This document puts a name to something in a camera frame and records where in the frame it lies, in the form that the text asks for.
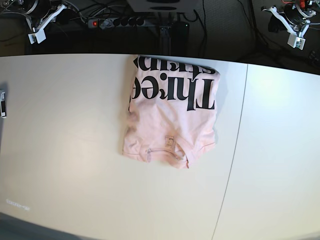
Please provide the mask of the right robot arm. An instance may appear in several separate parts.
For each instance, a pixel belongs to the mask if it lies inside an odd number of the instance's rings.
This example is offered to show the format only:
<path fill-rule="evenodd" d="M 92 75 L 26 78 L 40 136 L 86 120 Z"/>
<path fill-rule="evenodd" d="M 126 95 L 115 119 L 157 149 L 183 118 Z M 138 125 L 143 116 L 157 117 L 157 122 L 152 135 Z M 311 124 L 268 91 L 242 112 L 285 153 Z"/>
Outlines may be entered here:
<path fill-rule="evenodd" d="M 1 0 L 0 15 L 25 17 L 32 33 L 43 31 L 68 7 L 62 0 Z"/>

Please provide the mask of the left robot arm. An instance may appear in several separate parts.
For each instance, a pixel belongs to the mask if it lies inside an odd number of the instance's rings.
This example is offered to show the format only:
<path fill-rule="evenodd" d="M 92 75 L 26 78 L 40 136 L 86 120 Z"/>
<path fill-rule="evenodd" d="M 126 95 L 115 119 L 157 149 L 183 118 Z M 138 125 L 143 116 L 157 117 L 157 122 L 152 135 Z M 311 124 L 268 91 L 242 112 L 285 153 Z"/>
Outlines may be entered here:
<path fill-rule="evenodd" d="M 271 13 L 268 31 L 278 33 L 286 31 L 300 38 L 304 37 L 311 18 L 320 12 L 318 0 L 283 0 L 280 7 L 261 7 L 261 11 Z"/>

